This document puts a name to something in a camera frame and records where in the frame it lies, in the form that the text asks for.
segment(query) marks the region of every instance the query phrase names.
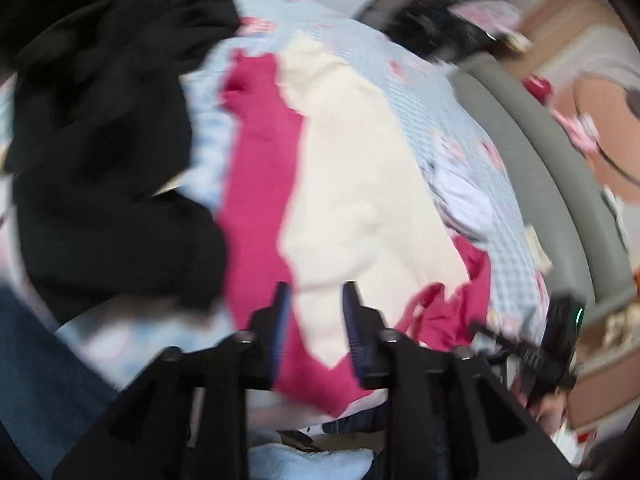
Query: bed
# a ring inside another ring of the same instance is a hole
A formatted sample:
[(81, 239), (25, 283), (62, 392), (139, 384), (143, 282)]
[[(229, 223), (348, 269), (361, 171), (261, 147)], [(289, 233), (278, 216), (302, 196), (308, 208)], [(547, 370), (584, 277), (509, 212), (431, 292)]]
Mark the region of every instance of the bed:
[[(434, 152), (430, 134), (445, 132), (465, 153), (494, 206), (493, 229), (479, 245), (492, 260), (488, 321), (496, 328), (540, 340), (545, 285), (550, 292), (570, 288), (582, 295), (589, 305), (586, 324), (635, 295), (614, 215), (587, 165), (544, 108), (490, 56), (469, 59), (459, 68), (433, 66), (380, 32), (309, 0), (235, 1), (243, 16), (239, 36), (217, 46), (201, 70), (183, 77), (194, 130), (193, 167), (181, 182), (185, 195), (213, 211), (220, 205), (236, 138), (234, 118), (218, 102), (230, 54), (236, 48), (251, 55), (277, 52), (302, 30), (384, 92), (425, 181)], [(3, 92), (0, 134), (7, 139), (10, 85)], [(526, 244), (525, 223), (533, 225), (554, 264), (544, 280)], [(21, 283), (15, 255), (12, 269), (14, 281)], [(223, 302), (204, 314), (185, 314), (169, 300), (116, 298), (66, 323), (57, 334), (89, 366), (123, 387), (165, 346), (195, 351), (215, 345), (235, 328)], [(367, 404), (355, 403), (343, 415), (383, 399), (383, 392), (367, 397)], [(252, 392), (248, 405), (254, 426), (302, 428), (331, 420), (272, 392)]]

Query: green light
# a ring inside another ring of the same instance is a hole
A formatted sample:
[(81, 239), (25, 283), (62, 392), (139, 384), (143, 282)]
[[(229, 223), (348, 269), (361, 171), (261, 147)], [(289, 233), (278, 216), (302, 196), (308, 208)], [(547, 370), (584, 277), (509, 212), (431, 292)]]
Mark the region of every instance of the green light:
[(584, 309), (583, 309), (583, 308), (581, 308), (581, 309), (578, 311), (577, 316), (575, 316), (575, 325), (576, 325), (576, 326), (580, 326), (580, 318), (582, 317), (582, 314), (584, 314)]

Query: gray bed frame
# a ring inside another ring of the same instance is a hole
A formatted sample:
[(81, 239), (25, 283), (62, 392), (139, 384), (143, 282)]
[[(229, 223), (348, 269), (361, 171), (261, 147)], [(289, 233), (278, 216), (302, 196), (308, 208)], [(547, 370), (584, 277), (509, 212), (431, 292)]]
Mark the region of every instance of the gray bed frame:
[(549, 293), (571, 290), (585, 299), (585, 328), (627, 306), (637, 288), (615, 216), (564, 130), (488, 54), (462, 62), (450, 80), (494, 141), (523, 220), (553, 262)]

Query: denim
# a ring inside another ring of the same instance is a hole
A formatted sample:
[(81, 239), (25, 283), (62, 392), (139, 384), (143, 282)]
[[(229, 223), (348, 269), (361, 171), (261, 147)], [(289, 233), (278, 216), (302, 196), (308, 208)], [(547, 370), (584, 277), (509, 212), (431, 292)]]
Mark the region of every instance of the denim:
[(0, 421), (43, 479), (115, 397), (115, 389), (0, 286)]
[(386, 402), (353, 415), (332, 420), (322, 425), (323, 433), (375, 433), (386, 430), (388, 407)]

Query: fabric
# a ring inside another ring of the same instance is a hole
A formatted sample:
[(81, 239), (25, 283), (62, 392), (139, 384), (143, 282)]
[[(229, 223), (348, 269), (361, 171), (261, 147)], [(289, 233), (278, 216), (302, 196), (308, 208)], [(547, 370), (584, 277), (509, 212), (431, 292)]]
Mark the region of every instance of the fabric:
[(439, 129), (430, 173), (431, 192), (444, 222), (470, 240), (487, 241), (494, 227), (494, 206), (482, 191), (468, 165), (465, 152)]
[(0, 421), (45, 480), (116, 390), (0, 287)]
[(354, 451), (303, 452), (282, 444), (249, 449), (252, 480), (360, 480), (369, 471), (374, 453)]
[(462, 236), (454, 239), (469, 273), (469, 281), (447, 299), (442, 283), (433, 283), (416, 294), (396, 328), (433, 350), (448, 352), (468, 346), (474, 338), (469, 331), (473, 321), (487, 318), (491, 287), (491, 262), (484, 251), (473, 247)]
[(0, 478), (42, 480), (24, 459), (0, 421)]
[(542, 248), (533, 225), (525, 226), (524, 234), (527, 237), (527, 244), (529, 244), (529, 250), (531, 251), (533, 261), (536, 263), (536, 267), (542, 274), (548, 274), (549, 271), (554, 268), (554, 264)]
[[(545, 163), (518, 126), (518, 122), (500, 106), (482, 83), (467, 73), (460, 73), (455, 76), (454, 84), (458, 98), (469, 113), (487, 131), (492, 132), (513, 189), (518, 195), (522, 217), (536, 227), (538, 237), (545, 244), (545, 253), (554, 264), (554, 268), (545, 276), (546, 286), (551, 291), (572, 288), (583, 295), (587, 303), (593, 303), (593, 283), (582, 241)], [(529, 105), (535, 105), (526, 91), (523, 98), (529, 101)], [(539, 125), (535, 123), (532, 127), (537, 128)], [(533, 272), (539, 272), (528, 245), (527, 253), (533, 264)], [(546, 320), (541, 316), (542, 310), (539, 308), (538, 311), (536, 317), (540, 319), (540, 328), (544, 332)]]
[(349, 351), (344, 282), (394, 326), (425, 285), (451, 295), (468, 276), (382, 92), (304, 34), (277, 57), (284, 97), (305, 117), (278, 246), (305, 349), (332, 368)]
[(375, 433), (386, 430), (389, 408), (387, 403), (369, 408), (322, 425), (322, 433)]
[[(236, 118), (220, 105), (220, 90), (234, 60), (232, 53), (236, 48), (243, 48), (251, 56), (277, 52), (294, 31), (302, 30), (382, 90), (422, 170), (425, 187), (434, 157), (430, 128), (438, 128), (460, 144), (478, 186), (494, 206), (494, 228), (489, 240), (481, 245), (492, 264), (488, 317), (497, 328), (514, 327), (520, 336), (540, 340), (545, 317), (540, 314), (536, 269), (524, 239), (518, 202), (499, 159), (490, 155), (492, 140), (456, 101), (447, 79), (450, 69), (429, 64), (389, 42), (380, 32), (311, 0), (234, 1), (247, 25), (240, 30), (243, 36), (219, 43), (199, 71), (181, 77), (193, 125), (193, 147), (191, 168), (180, 191), (212, 210), (220, 209), (230, 154), (238, 139)], [(4, 94), (0, 91), (0, 100), (11, 98), (10, 87)], [(493, 113), (494, 108), (487, 105), (487, 109)], [(493, 135), (494, 126), (489, 126)], [(509, 134), (513, 127), (512, 121), (511, 126), (499, 131)], [(224, 302), (199, 312), (158, 307), (155, 301), (127, 301), (123, 305), (114, 298), (67, 323), (58, 335), (121, 388), (165, 346), (175, 344), (185, 351), (195, 351), (212, 346), (235, 329)], [(475, 346), (481, 343), (480, 338), (474, 341)], [(361, 399), (341, 415), (370, 408), (385, 398)], [(335, 417), (277, 392), (251, 392), (248, 418), (261, 427), (296, 429)]]
[(154, 196), (190, 160), (178, 74), (239, 26), (232, 0), (16, 0), (6, 168), (27, 274), (60, 322), (120, 292), (209, 306), (225, 243), (210, 213)]
[(296, 177), (302, 117), (276, 85), (273, 54), (236, 54), (223, 90), (225, 106), (241, 122), (219, 222), (229, 244), (225, 293), (236, 326), (271, 304), (278, 282), (292, 283), (277, 251), (278, 234)]

